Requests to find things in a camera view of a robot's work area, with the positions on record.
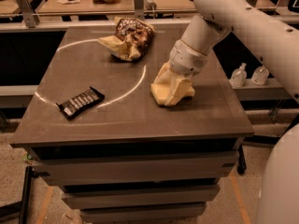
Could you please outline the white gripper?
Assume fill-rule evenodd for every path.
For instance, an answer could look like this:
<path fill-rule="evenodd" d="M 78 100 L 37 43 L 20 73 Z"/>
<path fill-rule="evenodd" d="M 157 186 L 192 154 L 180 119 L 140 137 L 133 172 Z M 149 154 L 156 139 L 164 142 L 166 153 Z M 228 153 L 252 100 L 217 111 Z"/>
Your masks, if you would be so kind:
<path fill-rule="evenodd" d="M 187 77 L 173 77 L 172 69 L 180 75 L 196 76 L 202 72 L 206 62 L 206 55 L 190 48 L 182 40 L 175 43 L 170 51 L 169 62 L 163 64 L 153 82 L 156 92 L 169 89 L 165 106 L 173 106 L 182 98 L 192 97 L 192 81 Z"/>

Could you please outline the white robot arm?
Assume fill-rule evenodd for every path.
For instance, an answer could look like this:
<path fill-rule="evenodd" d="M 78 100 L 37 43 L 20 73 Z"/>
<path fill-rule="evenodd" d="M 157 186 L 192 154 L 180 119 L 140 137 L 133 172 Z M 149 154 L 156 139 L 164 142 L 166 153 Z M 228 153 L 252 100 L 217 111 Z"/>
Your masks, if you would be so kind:
<path fill-rule="evenodd" d="M 176 105 L 189 91 L 211 49 L 229 33 L 260 59 L 288 94 L 299 96 L 299 32 L 246 0 L 193 0 L 197 14 L 170 52 L 152 89 Z M 274 146 L 263 173 L 256 224 L 299 224 L 299 125 Z"/>

